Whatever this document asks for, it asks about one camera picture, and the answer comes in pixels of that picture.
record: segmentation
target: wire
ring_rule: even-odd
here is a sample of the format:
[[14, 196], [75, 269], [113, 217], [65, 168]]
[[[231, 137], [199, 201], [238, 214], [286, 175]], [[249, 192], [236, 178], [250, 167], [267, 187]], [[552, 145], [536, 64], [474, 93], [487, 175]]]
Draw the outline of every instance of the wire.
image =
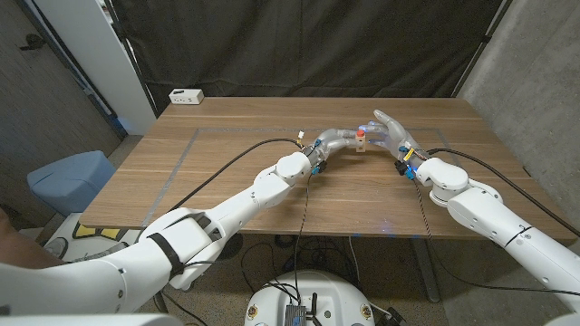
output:
[[266, 288], [266, 287], [275, 287], [276, 289], [288, 294], [288, 296], [290, 297], [290, 304], [292, 304], [292, 300], [294, 299], [296, 302], [298, 302], [298, 298], [291, 294], [286, 288], [285, 286], [290, 286], [292, 289], [295, 289], [295, 287], [291, 284], [288, 283], [271, 283], [271, 282], [267, 282], [266, 285], [262, 286], [262, 289]]
[[197, 321], [201, 322], [201, 324], [203, 326], [208, 326], [204, 321], [201, 320], [201, 318], [199, 318], [198, 316], [196, 316], [193, 312], [190, 312], [187, 309], [183, 308], [178, 302], [175, 301], [175, 299], [171, 298], [167, 293], [165, 293], [162, 290], [161, 290], [161, 293], [163, 293], [163, 295], [165, 295], [165, 297], [167, 297], [171, 302], [173, 302], [173, 304], [176, 305], [176, 307], [180, 308], [183, 312], [185, 312], [189, 316], [195, 318]]
[[532, 196], [530, 196], [524, 189], [518, 187], [515, 183], [513, 183], [506, 176], [504, 176], [499, 171], [497, 171], [496, 169], [494, 169], [493, 167], [491, 167], [488, 163], [486, 163], [486, 162], [484, 162], [484, 161], [482, 161], [482, 160], [480, 160], [478, 158], [474, 158], [471, 155], [468, 155], [468, 154], [462, 153], [460, 151], [454, 150], [454, 149], [429, 149], [427, 151], [427, 153], [429, 153], [429, 155], [433, 155], [433, 154], [435, 154], [437, 152], [441, 152], [441, 151], [448, 152], [448, 153], [455, 154], [455, 155], [459, 155], [459, 156], [461, 156], [463, 158], [468, 158], [468, 159], [470, 159], [470, 160], [472, 160], [472, 161], [480, 164], [481, 166], [487, 168], [489, 171], [493, 172], [496, 176], [498, 176], [499, 178], [501, 178], [502, 180], [504, 180], [508, 185], [512, 186], [515, 190], [517, 190], [518, 193], [520, 193], [522, 196], [524, 196], [525, 198], [527, 198], [527, 200], [531, 201], [539, 209], [543, 210], [550, 217], [554, 218], [559, 224], [563, 225], [565, 228], [567, 228], [568, 230], [570, 230], [570, 232], [572, 232], [576, 236], [580, 237], [580, 231], [576, 230], [573, 226], [569, 225], [561, 217], [559, 217], [556, 214], [554, 214], [551, 210], [549, 210], [547, 207], [545, 207], [540, 202], [538, 202], [535, 198], [533, 198]]
[[219, 263], [219, 262], [218, 261], [199, 261], [199, 262], [187, 263], [187, 264], [183, 265], [183, 269], [186, 269], [190, 266], [197, 265], [197, 264], [215, 264], [215, 263]]
[[250, 283], [250, 281], [247, 278], [246, 269], [244, 268], [244, 260], [246, 259], [247, 253], [249, 253], [252, 249], [256, 248], [259, 245], [266, 245], [270, 248], [270, 254], [272, 256], [272, 270], [274, 271], [274, 279], [278, 282], [278, 280], [276, 279], [277, 270], [276, 270], [276, 267], [274, 266], [274, 248], [272, 247], [271, 244], [268, 244], [268, 243], [254, 244], [246, 249], [244, 254], [242, 254], [242, 259], [240, 260], [240, 267], [242, 269], [242, 275], [244, 276], [244, 281], [246, 281], [246, 284], [250, 288], [250, 291], [252, 291], [252, 294], [256, 293], [256, 290], [254, 290], [254, 287], [252, 286], [252, 284]]
[[423, 214], [423, 222], [425, 222], [425, 228], [427, 229], [427, 235], [429, 236], [429, 242], [430, 242], [430, 245], [431, 245], [431, 249], [433, 249], [433, 253], [435, 254], [435, 259], [437, 260], [437, 263], [439, 265], [441, 265], [441, 267], [443, 268], [443, 270], [447, 274], [449, 274], [451, 277], [453, 277], [454, 279], [456, 279], [456, 280], [458, 280], [460, 282], [463, 282], [465, 284], [469, 284], [471, 286], [476, 286], [476, 287], [483, 288], [483, 289], [490, 289], [490, 290], [510, 290], [510, 291], [527, 291], [527, 292], [549, 292], [549, 293], [560, 293], [560, 294], [570, 294], [570, 295], [580, 296], [580, 293], [578, 293], [578, 292], [571, 292], [571, 291], [564, 291], [564, 290], [531, 289], [531, 288], [519, 288], [519, 287], [510, 287], [510, 286], [493, 286], [493, 285], [479, 284], [479, 283], [474, 283], [474, 282], [471, 282], [471, 281], [464, 280], [464, 279], [458, 277], [457, 275], [455, 275], [454, 273], [452, 273], [443, 264], [443, 262], [440, 259], [439, 254], [437, 253], [437, 250], [435, 250], [435, 245], [433, 243], [433, 238], [431, 236], [431, 231], [429, 229], [429, 224], [427, 223], [427, 217], [425, 216], [425, 210], [423, 208], [423, 200], [421, 198], [421, 192], [419, 191], [419, 186], [417, 186], [417, 182], [415, 180], [413, 180], [413, 184], [415, 185], [415, 188], [417, 189], [417, 196], [419, 197], [419, 204], [420, 204], [420, 212]]
[[372, 302], [369, 302], [369, 304], [371, 305], [371, 307], [373, 307], [374, 309], [378, 310], [379, 312], [382, 312], [382, 313], [386, 314], [387, 315], [387, 318], [390, 319], [392, 317], [392, 315], [391, 315], [390, 312], [387, 312], [386, 310], [384, 310], [383, 308], [379, 307], [378, 305], [376, 305], [376, 304], [374, 304]]
[[155, 308], [157, 308], [158, 312], [162, 312], [160, 306], [157, 304], [157, 300], [155, 299], [155, 296], [153, 296], [153, 303], [155, 303]]
[[[272, 270], [274, 271], [274, 280], [276, 281], [276, 283], [271, 283], [271, 282], [268, 281], [268, 282], [266, 282], [267, 285], [263, 286], [262, 288], [269, 287], [269, 286], [275, 287], [276, 289], [278, 289], [278, 290], [280, 290], [280, 291], [288, 294], [288, 296], [290, 297], [291, 303], [292, 303], [292, 300], [293, 299], [296, 300], [296, 302], [298, 302], [298, 298], [297, 298], [298, 291], [296, 290], [296, 288], [293, 285], [288, 284], [288, 283], [280, 283], [280, 281], [278, 281], [278, 279], [276, 278], [276, 275], [278, 274], [278, 272], [276, 270], [276, 266], [274, 265], [274, 247], [271, 244], [268, 244], [268, 243], [258, 243], [258, 244], [254, 244], [254, 245], [250, 246], [249, 248], [246, 249], [246, 251], [242, 255], [242, 259], [240, 261], [240, 265], [241, 265], [241, 268], [242, 268], [242, 275], [244, 276], [244, 281], [246, 281], [246, 284], [250, 288], [250, 290], [252, 291], [252, 294], [256, 293], [256, 291], [254, 290], [254, 287], [252, 286], [252, 284], [250, 283], [250, 281], [248, 280], [248, 278], [246, 276], [246, 269], [244, 268], [244, 261], [246, 259], [246, 255], [253, 248], [258, 247], [259, 245], [266, 245], [266, 246], [268, 246], [270, 248], [270, 254], [271, 254], [271, 257], [272, 257], [272, 260], [271, 260], [271, 262], [272, 262]], [[294, 289], [296, 291], [296, 296], [294, 296], [293, 294], [291, 294], [286, 289], [286, 286]]]
[[298, 232], [298, 238], [296, 239], [296, 244], [294, 247], [294, 283], [296, 286], [296, 292], [298, 294], [298, 305], [302, 304], [302, 297], [300, 297], [300, 291], [298, 290], [298, 269], [296, 265], [298, 264], [298, 243], [300, 242], [300, 235], [302, 235], [302, 229], [306, 222], [306, 210], [308, 209], [308, 195], [310, 193], [310, 178], [313, 176], [311, 173], [306, 181], [306, 202], [304, 203], [304, 217], [302, 218], [302, 224], [300, 225], [300, 232]]
[[359, 273], [359, 264], [356, 262], [356, 254], [354, 254], [354, 249], [353, 249], [353, 238], [351, 236], [348, 237], [348, 244], [351, 247], [351, 252], [353, 252], [354, 266], [356, 266], [356, 278], [360, 282], [361, 281], [361, 273]]
[[[324, 243], [325, 244], [332, 244], [332, 246], [321, 246], [322, 244], [320, 243], [319, 238], [320, 238], [319, 236], [315, 236], [315, 237], [312, 237], [312, 239], [310, 241], [306, 242], [305, 244], [298, 245], [298, 247], [300, 248], [300, 251], [298, 252], [298, 255], [297, 255], [298, 260], [301, 260], [300, 258], [302, 256], [303, 251], [313, 251], [312, 257], [311, 257], [313, 262], [311, 264], [306, 264], [306, 266], [313, 266], [314, 268], [323, 269], [323, 270], [326, 270], [327, 272], [330, 272], [330, 273], [333, 273], [336, 275], [340, 275], [345, 279], [350, 279], [350, 283], [352, 283], [357, 288], [361, 289], [361, 285], [358, 282], [357, 277], [356, 277], [356, 268], [354, 267], [354, 263], [351, 260], [351, 258], [349, 257], [349, 255], [345, 253], [346, 248], [344, 247], [343, 250], [341, 250], [332, 238], [327, 238], [327, 237], [324, 237]], [[310, 247], [309, 244], [312, 244], [312, 243], [317, 243], [319, 246], [318, 247]], [[329, 250], [340, 254], [340, 256], [344, 259], [344, 267], [346, 269], [346, 275], [343, 273], [338, 273], [337, 271], [333, 270], [332, 268], [329, 268], [328, 266], [321, 266], [318, 263], [318, 260], [315, 259], [315, 257], [317, 257], [316, 256], [317, 253], [319, 253], [323, 256], [326, 256], [327, 255], [326, 251], [329, 251]]]
[[195, 194], [197, 194], [197, 192], [199, 190], [201, 190], [203, 187], [207, 186], [208, 183], [210, 183], [213, 179], [215, 179], [217, 176], [219, 176], [220, 173], [224, 172], [224, 170], [226, 168], [228, 168], [230, 165], [234, 164], [234, 162], [236, 162], [237, 160], [239, 160], [240, 158], [242, 158], [244, 155], [246, 155], [247, 153], [249, 153], [250, 151], [252, 151], [252, 149], [255, 149], [258, 146], [267, 144], [269, 142], [274, 142], [274, 141], [287, 141], [287, 142], [291, 142], [293, 144], [295, 144], [298, 148], [302, 149], [302, 146], [300, 144], [298, 144], [298, 142], [294, 139], [268, 139], [268, 140], [263, 140], [260, 141], [259, 143], [255, 144], [254, 146], [250, 147], [249, 149], [244, 150], [241, 154], [239, 154], [238, 156], [236, 156], [234, 159], [230, 160], [225, 166], [223, 166], [220, 170], [218, 170], [216, 173], [214, 173], [213, 176], [209, 177], [206, 181], [204, 181], [201, 185], [199, 185], [197, 188], [195, 188], [192, 192], [189, 193], [189, 195], [183, 197], [183, 199], [181, 199], [176, 205], [174, 205], [168, 212], [179, 208], [181, 205], [183, 205], [185, 202], [187, 202], [190, 198], [192, 198]]

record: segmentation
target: robotic arm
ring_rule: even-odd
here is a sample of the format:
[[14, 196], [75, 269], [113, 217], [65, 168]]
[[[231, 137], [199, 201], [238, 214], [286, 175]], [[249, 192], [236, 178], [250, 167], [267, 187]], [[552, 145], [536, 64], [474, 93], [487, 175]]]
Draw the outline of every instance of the robotic arm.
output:
[[[580, 257], [534, 228], [503, 205], [499, 193], [468, 178], [462, 168], [430, 158], [402, 125], [376, 110], [372, 122], [360, 129], [378, 133], [371, 143], [387, 148], [398, 159], [395, 166], [408, 178], [432, 187], [431, 200], [446, 207], [453, 219], [504, 248], [546, 288], [580, 292]], [[580, 311], [580, 297], [558, 293], [573, 312]]]
[[329, 129], [260, 172], [249, 188], [209, 210], [168, 212], [117, 253], [42, 270], [0, 264], [0, 307], [10, 315], [134, 312], [167, 282], [187, 290], [227, 240], [284, 200], [298, 178], [324, 169], [336, 150], [360, 146], [354, 137], [352, 130]]

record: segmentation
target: connector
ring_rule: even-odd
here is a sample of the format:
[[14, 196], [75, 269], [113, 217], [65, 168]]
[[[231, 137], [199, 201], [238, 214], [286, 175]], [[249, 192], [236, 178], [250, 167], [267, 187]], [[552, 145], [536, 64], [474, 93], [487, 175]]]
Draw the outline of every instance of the connector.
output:
[[305, 137], [305, 133], [303, 131], [299, 131], [298, 132], [298, 139], [296, 140], [296, 142], [298, 143], [298, 145], [302, 146], [302, 138]]

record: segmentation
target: blue chair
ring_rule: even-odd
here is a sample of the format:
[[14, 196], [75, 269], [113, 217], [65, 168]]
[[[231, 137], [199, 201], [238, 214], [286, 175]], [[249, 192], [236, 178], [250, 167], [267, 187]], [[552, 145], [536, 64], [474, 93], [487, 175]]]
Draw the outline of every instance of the blue chair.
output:
[[63, 216], [81, 213], [115, 173], [100, 150], [60, 159], [27, 176], [28, 186], [46, 205]]

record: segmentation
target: blue connector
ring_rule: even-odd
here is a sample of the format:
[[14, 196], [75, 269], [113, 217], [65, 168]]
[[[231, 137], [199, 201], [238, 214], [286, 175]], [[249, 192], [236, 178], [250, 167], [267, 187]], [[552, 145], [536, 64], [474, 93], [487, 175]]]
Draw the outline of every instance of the blue connector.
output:
[[411, 167], [407, 167], [407, 171], [405, 172], [405, 176], [409, 180], [413, 180], [415, 178], [415, 175], [413, 174], [413, 170], [411, 169]]

